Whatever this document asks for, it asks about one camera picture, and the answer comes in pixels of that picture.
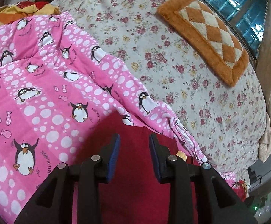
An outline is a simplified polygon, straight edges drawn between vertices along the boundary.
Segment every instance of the pink fabric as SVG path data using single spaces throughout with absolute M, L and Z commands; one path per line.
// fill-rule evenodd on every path
M 124 62 L 97 45 L 67 12 L 0 27 L 0 215 L 7 223 L 59 162 L 74 162 L 114 111 L 123 123 L 175 138 L 206 161 L 170 106 L 143 94 Z

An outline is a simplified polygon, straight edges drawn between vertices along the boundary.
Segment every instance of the silver bolt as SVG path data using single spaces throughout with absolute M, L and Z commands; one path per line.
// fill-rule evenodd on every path
M 64 163 L 64 162 L 61 162 L 61 163 L 58 164 L 59 169 L 63 169 L 65 167 L 66 167 L 66 163 Z
M 176 161 L 177 157 L 175 155 L 169 155 L 169 160 L 170 161 Z
M 209 163 L 204 163 L 203 168 L 209 170 L 211 168 L 211 165 Z
M 100 159 L 99 155 L 93 155 L 93 156 L 91 156 L 91 160 L 92 161 L 98 161 L 99 159 Z

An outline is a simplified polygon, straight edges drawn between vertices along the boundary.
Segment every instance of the penguin foot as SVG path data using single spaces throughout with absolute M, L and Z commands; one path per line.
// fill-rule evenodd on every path
M 28 167 L 28 170 L 29 170 L 30 174 L 32 174 L 34 171 L 34 169 L 32 167 Z
M 18 170 L 19 169 L 19 167 L 20 167 L 20 164 L 13 164 L 13 167 L 16 169 L 16 170 Z

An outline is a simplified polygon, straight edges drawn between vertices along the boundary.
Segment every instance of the metal rivet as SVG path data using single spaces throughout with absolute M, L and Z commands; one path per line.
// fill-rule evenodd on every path
M 91 160 L 92 161 L 98 161 L 99 159 L 100 159 L 99 155 L 93 155 L 93 156 L 91 156 Z
M 169 155 L 169 160 L 170 161 L 176 161 L 177 157 L 175 155 Z
M 204 163 L 203 168 L 209 170 L 211 168 L 211 165 L 209 163 Z
M 61 163 L 58 164 L 59 169 L 63 169 L 65 167 L 66 167 L 66 163 L 64 163 L 64 162 L 61 162 Z

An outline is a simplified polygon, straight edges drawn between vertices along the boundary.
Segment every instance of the penguin beak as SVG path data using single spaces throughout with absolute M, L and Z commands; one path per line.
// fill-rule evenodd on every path
M 28 148 L 27 148 L 27 147 L 24 147 L 24 148 L 23 148 L 23 153 L 24 153 L 24 154 L 25 154 L 25 153 L 27 154 L 27 151 L 28 151 Z

